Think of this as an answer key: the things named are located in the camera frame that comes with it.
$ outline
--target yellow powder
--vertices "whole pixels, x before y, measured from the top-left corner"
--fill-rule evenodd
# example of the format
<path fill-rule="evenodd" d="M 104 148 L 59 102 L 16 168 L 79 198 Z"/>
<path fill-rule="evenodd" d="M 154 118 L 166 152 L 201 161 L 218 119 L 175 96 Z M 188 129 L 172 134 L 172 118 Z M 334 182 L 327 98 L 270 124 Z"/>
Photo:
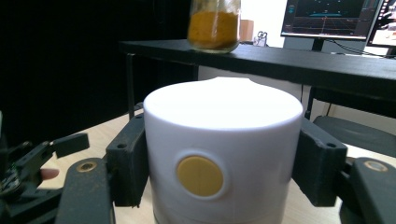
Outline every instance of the yellow powder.
<path fill-rule="evenodd" d="M 200 49 L 227 49 L 238 39 L 238 15 L 200 11 L 191 16 L 188 39 Z"/>

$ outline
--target monitor screen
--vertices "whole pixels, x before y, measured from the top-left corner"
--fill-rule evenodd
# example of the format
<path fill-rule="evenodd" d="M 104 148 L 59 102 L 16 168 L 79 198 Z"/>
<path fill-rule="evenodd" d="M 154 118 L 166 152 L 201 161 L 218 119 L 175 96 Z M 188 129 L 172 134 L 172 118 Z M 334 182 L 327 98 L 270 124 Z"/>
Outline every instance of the monitor screen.
<path fill-rule="evenodd" d="M 281 36 L 365 41 L 379 0 L 288 0 Z"/>
<path fill-rule="evenodd" d="M 383 0 L 367 46 L 396 48 L 396 0 Z"/>

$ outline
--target finger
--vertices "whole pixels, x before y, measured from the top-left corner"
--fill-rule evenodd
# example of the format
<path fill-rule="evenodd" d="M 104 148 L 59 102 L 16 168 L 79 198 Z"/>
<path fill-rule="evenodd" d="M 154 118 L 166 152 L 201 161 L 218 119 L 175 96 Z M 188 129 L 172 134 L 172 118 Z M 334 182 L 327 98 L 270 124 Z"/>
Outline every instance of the finger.
<path fill-rule="evenodd" d="M 43 180 L 55 178 L 59 174 L 59 170 L 57 169 L 42 169 L 41 170 L 41 177 Z"/>

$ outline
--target brass screw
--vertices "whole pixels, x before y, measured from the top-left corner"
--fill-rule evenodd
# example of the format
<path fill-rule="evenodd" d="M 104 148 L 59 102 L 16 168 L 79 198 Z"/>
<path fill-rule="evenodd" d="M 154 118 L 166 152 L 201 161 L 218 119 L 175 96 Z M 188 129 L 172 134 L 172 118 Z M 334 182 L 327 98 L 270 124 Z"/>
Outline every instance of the brass screw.
<path fill-rule="evenodd" d="M 95 169 L 96 166 L 97 166 L 96 162 L 86 161 L 77 167 L 77 171 L 79 171 L 80 173 L 89 172 L 89 171 Z"/>
<path fill-rule="evenodd" d="M 388 171 L 388 167 L 386 167 L 384 164 L 379 163 L 377 161 L 366 161 L 364 163 L 364 165 L 374 171 L 378 171 L 378 172 L 387 172 Z"/>

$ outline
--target yellow circular label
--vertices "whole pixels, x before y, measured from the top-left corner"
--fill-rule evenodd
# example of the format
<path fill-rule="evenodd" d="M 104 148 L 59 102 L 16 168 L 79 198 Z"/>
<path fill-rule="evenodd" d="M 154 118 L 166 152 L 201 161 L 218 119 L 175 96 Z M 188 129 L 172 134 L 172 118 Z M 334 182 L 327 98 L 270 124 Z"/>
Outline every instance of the yellow circular label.
<path fill-rule="evenodd" d="M 216 194 L 223 184 L 220 168 L 213 161 L 200 156 L 181 161 L 177 167 L 177 177 L 185 189 L 202 197 Z"/>

